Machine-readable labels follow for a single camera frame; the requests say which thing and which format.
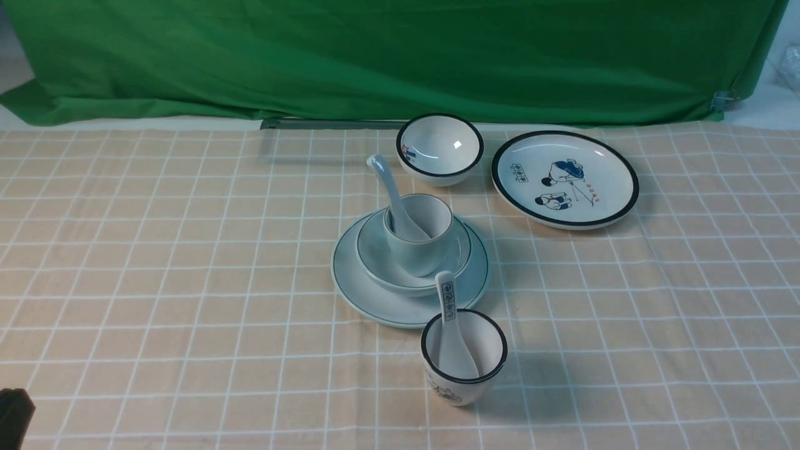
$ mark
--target white cup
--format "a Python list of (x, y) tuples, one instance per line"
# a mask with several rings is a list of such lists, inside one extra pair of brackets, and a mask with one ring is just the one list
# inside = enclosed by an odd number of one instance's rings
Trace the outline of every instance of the white cup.
[(391, 207), (383, 215), (386, 243), (398, 266), (413, 276), (425, 276), (436, 270), (453, 249), (453, 212), (442, 200), (428, 194), (410, 194), (400, 198), (411, 220), (430, 239), (420, 242), (405, 240), (394, 233)]
[(458, 326), (470, 350), (478, 378), (464, 380), (437, 367), (442, 338), (442, 314), (437, 314), (422, 331), (422, 358), (428, 385), (453, 406), (474, 403), (492, 385), (508, 357), (508, 343), (500, 327), (487, 315), (471, 309), (458, 310)]

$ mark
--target white plate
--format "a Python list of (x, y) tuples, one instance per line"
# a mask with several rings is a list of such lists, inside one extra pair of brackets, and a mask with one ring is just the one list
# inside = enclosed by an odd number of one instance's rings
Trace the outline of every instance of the white plate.
[[(436, 295), (406, 297), (389, 292), (372, 282), (358, 263), (356, 236), (364, 222), (362, 217), (345, 231), (331, 256), (330, 274), (336, 288), (356, 311), (378, 323), (397, 328), (423, 328), (428, 320), (441, 312)], [(466, 223), (472, 251), (464, 273), (456, 280), (456, 306), (472, 307), (489, 286), (489, 258), (483, 241)]]
[(436, 292), (436, 274), (440, 271), (451, 271), (456, 278), (462, 274), (470, 258), (470, 237), (461, 221), (454, 223), (453, 243), (439, 267), (429, 275), (413, 276), (391, 257), (383, 226), (385, 213), (386, 208), (370, 216), (361, 227), (356, 242), (358, 261), (375, 283), (401, 295), (430, 295)]
[(514, 207), (565, 230), (611, 225), (639, 197), (636, 173), (617, 151), (569, 131), (535, 131), (503, 144), (492, 180)]

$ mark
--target plastic bag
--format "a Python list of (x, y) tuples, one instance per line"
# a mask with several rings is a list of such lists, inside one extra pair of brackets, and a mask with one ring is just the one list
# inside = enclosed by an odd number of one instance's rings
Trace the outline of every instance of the plastic bag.
[(781, 61), (781, 75), (794, 90), (800, 90), (800, 46), (789, 46)]

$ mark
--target green cloth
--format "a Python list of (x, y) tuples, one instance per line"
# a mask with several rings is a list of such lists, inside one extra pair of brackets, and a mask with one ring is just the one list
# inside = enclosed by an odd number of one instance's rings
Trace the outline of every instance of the green cloth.
[(622, 125), (752, 94), (788, 0), (6, 0), (34, 125), (214, 115)]

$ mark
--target spoon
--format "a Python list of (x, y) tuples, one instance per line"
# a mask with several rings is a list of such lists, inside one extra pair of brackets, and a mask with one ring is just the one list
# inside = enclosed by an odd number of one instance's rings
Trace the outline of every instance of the spoon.
[(436, 291), (442, 304), (442, 340), (439, 343), (439, 368), (447, 375), (472, 380), (478, 378), (475, 360), (466, 347), (458, 327), (455, 306), (455, 282), (453, 272), (436, 274)]
[(397, 184), (394, 183), (394, 177), (389, 171), (386, 158), (383, 155), (372, 155), (366, 160), (366, 165), (372, 167), (389, 195), (392, 217), (394, 218), (394, 232), (400, 238), (409, 241), (421, 242), (430, 239), (430, 236), (415, 221), (411, 220), (402, 205)]

